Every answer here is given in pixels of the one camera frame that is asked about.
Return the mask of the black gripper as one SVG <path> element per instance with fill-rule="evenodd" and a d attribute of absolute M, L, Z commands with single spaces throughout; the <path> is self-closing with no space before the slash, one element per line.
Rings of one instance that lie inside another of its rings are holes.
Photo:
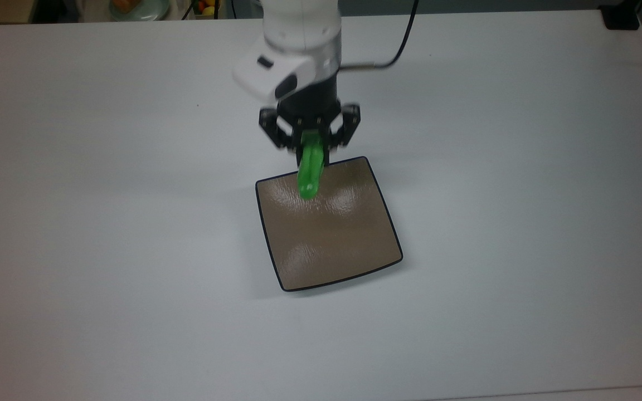
<path fill-rule="evenodd" d="M 338 100 L 337 74 L 282 98 L 276 108 L 262 107 L 258 116 L 260 129 L 271 142 L 293 153 L 303 152 L 303 129 L 319 127 L 324 167 L 330 163 L 332 150 L 347 147 L 361 121 L 360 104 Z M 279 121 L 291 131 L 284 130 Z"/>

